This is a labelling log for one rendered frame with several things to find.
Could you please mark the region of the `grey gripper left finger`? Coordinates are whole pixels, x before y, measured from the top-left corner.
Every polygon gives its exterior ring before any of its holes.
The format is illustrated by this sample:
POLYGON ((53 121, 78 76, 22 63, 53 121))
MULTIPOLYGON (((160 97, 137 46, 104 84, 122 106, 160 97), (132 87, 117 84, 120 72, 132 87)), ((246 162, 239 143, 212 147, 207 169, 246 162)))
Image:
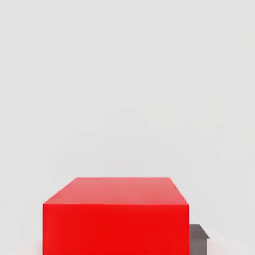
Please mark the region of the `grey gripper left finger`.
POLYGON ((18 249, 18 255, 42 255, 42 239, 26 239, 18 249))

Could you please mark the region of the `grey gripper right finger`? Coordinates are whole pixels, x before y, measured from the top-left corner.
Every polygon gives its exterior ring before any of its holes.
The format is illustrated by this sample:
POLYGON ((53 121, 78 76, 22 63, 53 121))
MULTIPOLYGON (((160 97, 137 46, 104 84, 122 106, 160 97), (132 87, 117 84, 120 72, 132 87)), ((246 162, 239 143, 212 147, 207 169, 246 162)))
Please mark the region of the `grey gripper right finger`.
POLYGON ((242 253, 210 239, 201 225, 190 224, 189 255, 242 255, 242 253))

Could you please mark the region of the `small red cube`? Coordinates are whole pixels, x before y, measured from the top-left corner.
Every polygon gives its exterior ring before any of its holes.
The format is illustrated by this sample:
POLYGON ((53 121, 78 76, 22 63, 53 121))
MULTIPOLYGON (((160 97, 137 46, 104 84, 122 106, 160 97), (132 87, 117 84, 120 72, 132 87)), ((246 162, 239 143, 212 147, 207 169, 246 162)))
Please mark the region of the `small red cube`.
POLYGON ((189 255, 189 204, 169 178, 76 178, 43 204, 43 255, 189 255))

